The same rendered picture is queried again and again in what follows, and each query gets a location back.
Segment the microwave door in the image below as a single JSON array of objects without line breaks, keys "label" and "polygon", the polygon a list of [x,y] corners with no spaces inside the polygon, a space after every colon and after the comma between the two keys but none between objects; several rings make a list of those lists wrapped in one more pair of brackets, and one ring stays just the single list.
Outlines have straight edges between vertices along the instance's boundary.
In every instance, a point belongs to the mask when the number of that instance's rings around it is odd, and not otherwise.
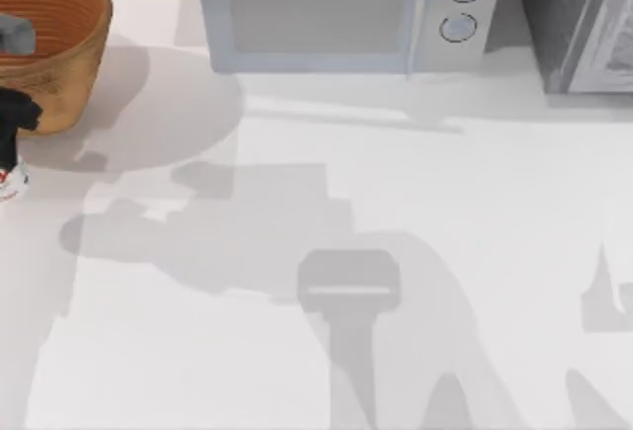
[{"label": "microwave door", "polygon": [[406,73],[421,0],[201,0],[222,73]]}]

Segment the pale microwave oven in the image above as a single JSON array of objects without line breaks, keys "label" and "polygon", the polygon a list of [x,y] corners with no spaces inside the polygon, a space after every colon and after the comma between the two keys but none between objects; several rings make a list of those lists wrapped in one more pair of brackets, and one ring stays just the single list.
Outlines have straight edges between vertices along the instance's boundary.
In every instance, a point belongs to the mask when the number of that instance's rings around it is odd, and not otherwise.
[{"label": "pale microwave oven", "polygon": [[[459,72],[476,65],[486,47],[496,1],[425,0],[413,74]],[[478,21],[477,32],[466,42],[448,43],[440,36],[439,26],[446,17],[459,13],[472,15]]]}]

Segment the woven wooden basket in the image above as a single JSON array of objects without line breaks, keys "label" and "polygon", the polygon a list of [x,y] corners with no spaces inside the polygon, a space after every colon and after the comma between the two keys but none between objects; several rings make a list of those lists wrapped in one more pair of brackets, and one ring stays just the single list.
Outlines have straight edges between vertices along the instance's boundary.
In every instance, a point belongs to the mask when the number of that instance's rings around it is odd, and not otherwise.
[{"label": "woven wooden basket", "polygon": [[44,136],[75,126],[92,93],[113,17],[112,0],[0,0],[0,13],[29,19],[33,54],[0,54],[0,86],[21,90],[43,113],[34,131]]}]

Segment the grey object in basket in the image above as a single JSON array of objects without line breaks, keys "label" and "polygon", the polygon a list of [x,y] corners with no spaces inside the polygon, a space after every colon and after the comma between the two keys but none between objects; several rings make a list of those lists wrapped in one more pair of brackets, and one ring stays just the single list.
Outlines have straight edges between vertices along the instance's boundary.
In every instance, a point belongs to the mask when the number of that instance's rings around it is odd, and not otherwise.
[{"label": "grey object in basket", "polygon": [[0,14],[0,53],[30,55],[36,44],[36,32],[29,19]]}]

